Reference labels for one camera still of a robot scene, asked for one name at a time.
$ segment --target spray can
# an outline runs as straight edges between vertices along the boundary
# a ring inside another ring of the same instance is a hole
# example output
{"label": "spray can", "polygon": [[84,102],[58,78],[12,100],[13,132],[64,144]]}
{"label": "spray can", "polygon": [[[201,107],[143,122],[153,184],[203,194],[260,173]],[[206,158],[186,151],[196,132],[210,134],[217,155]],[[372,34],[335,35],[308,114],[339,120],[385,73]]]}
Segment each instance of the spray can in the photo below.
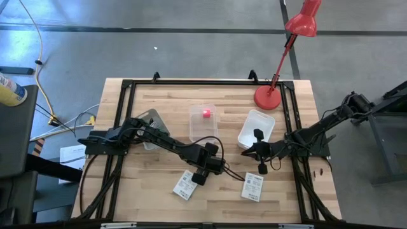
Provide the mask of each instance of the spray can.
{"label": "spray can", "polygon": [[27,90],[0,73],[0,103],[17,106],[27,98]]}

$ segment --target white paper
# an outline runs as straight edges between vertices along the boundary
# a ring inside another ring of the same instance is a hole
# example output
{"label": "white paper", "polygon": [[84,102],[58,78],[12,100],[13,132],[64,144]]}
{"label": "white paper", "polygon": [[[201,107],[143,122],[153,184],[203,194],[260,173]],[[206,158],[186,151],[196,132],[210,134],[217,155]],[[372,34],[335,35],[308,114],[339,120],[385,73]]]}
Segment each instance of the white paper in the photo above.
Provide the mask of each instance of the white paper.
{"label": "white paper", "polygon": [[177,185],[172,190],[174,193],[178,194],[185,200],[190,199],[193,191],[197,187],[197,184],[191,180],[192,175],[193,175],[192,172],[186,170],[183,176],[179,178]]}
{"label": "white paper", "polygon": [[242,197],[259,202],[262,186],[263,177],[246,172],[246,178],[242,190]]}
{"label": "white paper", "polygon": [[[78,145],[78,146],[70,146],[70,147],[64,147],[60,149],[60,155],[59,155],[59,162],[67,162],[69,160],[74,160],[76,158],[80,158],[85,155],[85,150],[86,146],[84,145]],[[69,163],[63,163],[63,165],[72,167],[74,169],[83,169],[83,166],[85,164],[85,158],[76,160],[74,162],[69,162]],[[69,183],[69,181],[59,179],[59,184],[65,184]]]}

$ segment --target wood grain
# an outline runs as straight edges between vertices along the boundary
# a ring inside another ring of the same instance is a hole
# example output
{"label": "wood grain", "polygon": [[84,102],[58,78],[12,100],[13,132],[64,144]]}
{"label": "wood grain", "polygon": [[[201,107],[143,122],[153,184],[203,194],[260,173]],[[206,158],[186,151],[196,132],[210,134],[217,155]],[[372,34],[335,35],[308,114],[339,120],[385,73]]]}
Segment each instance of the wood grain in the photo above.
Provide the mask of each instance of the wood grain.
{"label": "wood grain", "polygon": [[[113,126],[122,78],[108,78],[100,100],[95,130],[107,130]],[[309,81],[294,81],[298,108],[303,127],[318,121],[314,96]],[[156,109],[171,136],[189,142],[189,107],[195,104],[213,104],[217,109],[219,136],[224,144],[225,159],[235,172],[257,174],[258,163],[240,156],[237,136],[248,112],[257,109],[274,117],[276,124],[270,142],[283,139],[287,131],[282,105],[273,111],[258,108],[253,95],[255,86],[186,86],[186,85],[138,85],[135,91],[132,117],[149,109]],[[123,105],[122,119],[127,108],[129,91]],[[293,117],[292,104],[289,110]],[[98,157],[90,167],[84,184],[84,206],[88,206],[100,189],[106,156]],[[273,165],[278,167],[277,159]],[[328,164],[320,158],[310,159],[311,172],[317,194],[329,210],[341,217],[335,186]],[[264,176],[259,203],[240,197],[243,182],[227,174],[211,174],[205,186],[198,186],[189,201],[172,192],[184,170],[195,169],[181,161],[177,155],[164,149],[146,151],[142,146],[132,146],[125,158],[114,214],[115,221],[167,221],[218,223],[298,223],[300,214],[294,185],[293,168],[288,158],[282,167]],[[107,194],[104,214],[107,211],[110,192]],[[305,194],[310,216],[308,195]],[[79,195],[76,197],[72,216],[79,215]]]}

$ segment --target gray floor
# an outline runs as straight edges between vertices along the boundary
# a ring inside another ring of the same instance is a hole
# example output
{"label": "gray floor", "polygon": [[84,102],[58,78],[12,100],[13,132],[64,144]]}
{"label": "gray floor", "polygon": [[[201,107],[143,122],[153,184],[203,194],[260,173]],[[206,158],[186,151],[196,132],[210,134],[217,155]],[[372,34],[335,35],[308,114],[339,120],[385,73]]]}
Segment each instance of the gray floor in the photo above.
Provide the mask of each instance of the gray floor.
{"label": "gray floor", "polygon": [[[100,27],[282,29],[278,0],[122,0],[24,1],[37,23]],[[289,16],[302,1],[288,0]],[[331,31],[405,31],[403,0],[324,0],[318,28]],[[30,24],[17,0],[10,0],[2,24]],[[160,34],[42,32],[46,62],[40,81],[61,120],[70,120],[99,103],[107,77],[246,78],[274,72],[284,35]],[[311,80],[319,114],[338,106],[351,91],[371,100],[405,81],[405,36],[300,37],[296,57],[301,79]],[[0,31],[0,65],[34,67],[39,42],[34,31]],[[32,76],[11,76],[21,85]],[[282,78],[292,79],[290,61]],[[42,96],[38,102],[45,105]],[[36,114],[32,136],[50,127]],[[81,129],[78,137],[87,135]],[[370,180],[384,176],[382,158],[369,125],[342,123],[329,134],[335,186],[343,218],[353,223],[407,227],[407,183],[374,188]],[[55,158],[59,148],[75,145],[70,133],[46,140],[42,156]],[[56,219],[61,212],[56,211]]]}

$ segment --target transparent plastic box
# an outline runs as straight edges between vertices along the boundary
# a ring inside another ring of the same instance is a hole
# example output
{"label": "transparent plastic box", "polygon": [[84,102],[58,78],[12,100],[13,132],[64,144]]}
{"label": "transparent plastic box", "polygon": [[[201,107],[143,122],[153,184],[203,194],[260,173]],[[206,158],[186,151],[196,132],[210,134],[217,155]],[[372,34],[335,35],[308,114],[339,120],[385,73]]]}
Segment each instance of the transparent plastic box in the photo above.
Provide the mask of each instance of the transparent plastic box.
{"label": "transparent plastic box", "polygon": [[265,137],[263,141],[267,142],[272,135],[274,124],[275,120],[273,117],[254,109],[250,110],[243,128],[237,137],[238,146],[244,149],[249,149],[254,142],[257,142],[253,133],[253,130],[257,128],[263,131]]}
{"label": "transparent plastic box", "polygon": [[[194,105],[190,107],[190,140],[195,142],[206,136],[219,137],[217,134],[216,106]],[[215,139],[204,139],[198,144],[215,143]]]}

